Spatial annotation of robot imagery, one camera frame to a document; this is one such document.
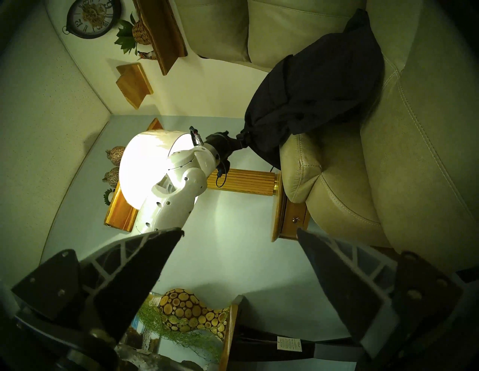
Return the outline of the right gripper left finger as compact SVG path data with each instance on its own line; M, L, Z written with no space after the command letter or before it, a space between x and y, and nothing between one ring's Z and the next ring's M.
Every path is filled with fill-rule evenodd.
M184 237L181 228L115 241L79 260L64 249L12 289L15 319L56 341L119 341Z

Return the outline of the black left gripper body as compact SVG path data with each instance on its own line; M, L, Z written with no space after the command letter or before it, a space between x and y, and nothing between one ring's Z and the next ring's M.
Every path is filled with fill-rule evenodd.
M216 159L228 159L233 152L245 149L244 141L229 137L228 131L217 132L207 136L204 144L214 148Z

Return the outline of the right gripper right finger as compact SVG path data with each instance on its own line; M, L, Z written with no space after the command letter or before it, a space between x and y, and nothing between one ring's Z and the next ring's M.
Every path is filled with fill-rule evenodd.
M298 229L327 299L368 356L398 356L447 320L463 289L412 251L396 261L368 246Z

